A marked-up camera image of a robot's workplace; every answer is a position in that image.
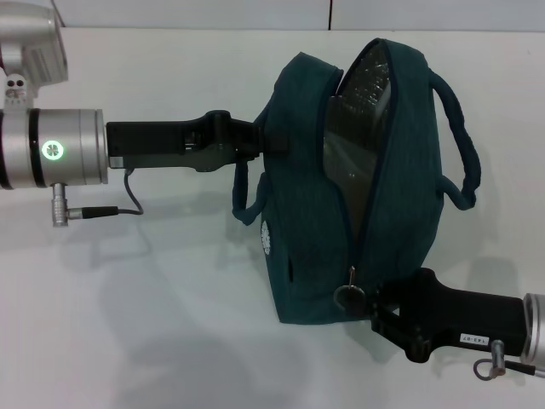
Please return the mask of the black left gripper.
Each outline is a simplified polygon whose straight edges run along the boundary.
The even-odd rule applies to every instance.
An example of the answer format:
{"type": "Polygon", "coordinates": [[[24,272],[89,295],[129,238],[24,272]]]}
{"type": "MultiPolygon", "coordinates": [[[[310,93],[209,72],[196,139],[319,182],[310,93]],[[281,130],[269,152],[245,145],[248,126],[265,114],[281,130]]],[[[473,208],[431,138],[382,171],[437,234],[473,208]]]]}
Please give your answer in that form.
{"type": "Polygon", "coordinates": [[[109,122],[109,166],[124,170],[185,167],[212,172],[234,163],[234,148],[238,162],[289,151],[286,136],[266,135],[258,123],[234,118],[231,144],[230,123],[226,111],[207,112],[187,121],[109,122]]]}

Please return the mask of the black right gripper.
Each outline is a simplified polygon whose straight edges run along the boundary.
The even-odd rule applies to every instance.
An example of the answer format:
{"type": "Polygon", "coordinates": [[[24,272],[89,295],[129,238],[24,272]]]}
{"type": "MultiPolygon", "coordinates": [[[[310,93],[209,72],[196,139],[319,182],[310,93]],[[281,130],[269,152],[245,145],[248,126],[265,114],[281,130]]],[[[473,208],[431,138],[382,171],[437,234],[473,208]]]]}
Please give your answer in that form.
{"type": "Polygon", "coordinates": [[[443,347],[491,351],[491,343],[504,343],[505,354],[520,356],[527,329],[523,300],[517,297],[464,291],[439,282],[428,268],[390,280],[366,291],[350,270],[348,283],[334,291],[334,303],[347,322],[368,322],[370,329],[389,342],[403,342],[409,360],[424,363],[443,347]],[[399,294],[399,317],[377,300],[399,294]]]}

